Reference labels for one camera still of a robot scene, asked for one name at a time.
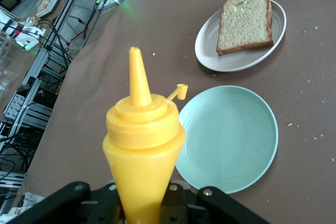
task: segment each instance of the bottle body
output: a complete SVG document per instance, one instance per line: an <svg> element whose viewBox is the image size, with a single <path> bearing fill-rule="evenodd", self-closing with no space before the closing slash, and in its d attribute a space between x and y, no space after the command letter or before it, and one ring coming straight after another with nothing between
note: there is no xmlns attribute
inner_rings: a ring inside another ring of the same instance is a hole
<svg viewBox="0 0 336 224"><path fill-rule="evenodd" d="M143 150L119 147L109 134L105 137L103 151L129 224L159 223L161 203L184 140L181 125L170 141Z"/></svg>

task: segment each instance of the table surface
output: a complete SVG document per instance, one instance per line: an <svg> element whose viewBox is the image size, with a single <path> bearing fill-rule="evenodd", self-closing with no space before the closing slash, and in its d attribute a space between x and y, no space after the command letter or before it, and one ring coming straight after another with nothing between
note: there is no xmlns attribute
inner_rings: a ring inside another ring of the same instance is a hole
<svg viewBox="0 0 336 224"><path fill-rule="evenodd" d="M238 72L215 72L195 55L202 25L226 0L128 0L102 15L71 63L31 167L27 191L48 196L83 180L112 179L102 151L106 112L129 95L128 50L142 50L152 93L177 83L187 98L222 85L250 89L278 123L276 157L266 174L233 198L271 223L336 222L336 18L334 0L275 0L287 29L275 51ZM175 171L173 178L181 178Z"/></svg>

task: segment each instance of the yellow bottle cap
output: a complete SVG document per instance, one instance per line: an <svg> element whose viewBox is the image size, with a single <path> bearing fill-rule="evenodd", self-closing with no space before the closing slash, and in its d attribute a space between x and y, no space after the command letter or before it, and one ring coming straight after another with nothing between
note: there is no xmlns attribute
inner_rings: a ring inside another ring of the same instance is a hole
<svg viewBox="0 0 336 224"><path fill-rule="evenodd" d="M130 55L130 96L118 101L107 113L109 139L117 146L143 150L162 145L180 130L178 109L172 99L184 100L187 85L178 84L166 99L151 94L139 48Z"/></svg>

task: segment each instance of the oval white plate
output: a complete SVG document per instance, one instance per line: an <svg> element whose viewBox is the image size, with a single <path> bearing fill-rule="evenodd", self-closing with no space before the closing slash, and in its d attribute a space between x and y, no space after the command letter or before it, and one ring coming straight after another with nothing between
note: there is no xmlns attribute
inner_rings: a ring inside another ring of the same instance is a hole
<svg viewBox="0 0 336 224"><path fill-rule="evenodd" d="M269 105L238 86L219 86L191 99L180 112L186 132L176 169L193 187L215 186L230 194L255 183L278 146Z"/></svg>
<svg viewBox="0 0 336 224"><path fill-rule="evenodd" d="M219 18L222 9L212 15L200 29L196 42L195 52L199 62L206 68L219 72L233 72L254 66L269 56L280 43L286 30L286 13L284 9L275 1L272 4L272 37L274 45L272 47L245 50L219 56L216 52Z"/></svg>

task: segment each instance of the bread crust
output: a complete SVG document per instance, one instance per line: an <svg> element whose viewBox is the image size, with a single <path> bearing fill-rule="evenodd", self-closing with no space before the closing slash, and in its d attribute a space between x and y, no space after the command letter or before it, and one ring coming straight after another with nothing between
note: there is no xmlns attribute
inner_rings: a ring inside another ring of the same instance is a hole
<svg viewBox="0 0 336 224"><path fill-rule="evenodd" d="M223 4L222 12L225 11L225 7L226 7L228 1L229 0L227 0ZM269 47L269 46L274 45L274 42L273 42L273 39L272 39L272 30L271 30L272 6L271 6L270 0L265 0L265 1L267 3L267 8L266 9L268 10L266 12L266 32L267 32L268 40L263 41L263 42L245 44L245 45L242 45L242 46L232 47L232 48L228 48L228 49L221 49L220 45L219 45L219 40L218 40L216 51L220 56L226 55L226 54L231 54L231 53L234 53L234 52L240 52L240 51L249 50L249 49L264 48L264 47ZM224 27L224 25L225 25L225 23L224 23L224 20L223 20L223 16L221 15L221 17L219 19L219 35L222 34L222 28Z"/></svg>

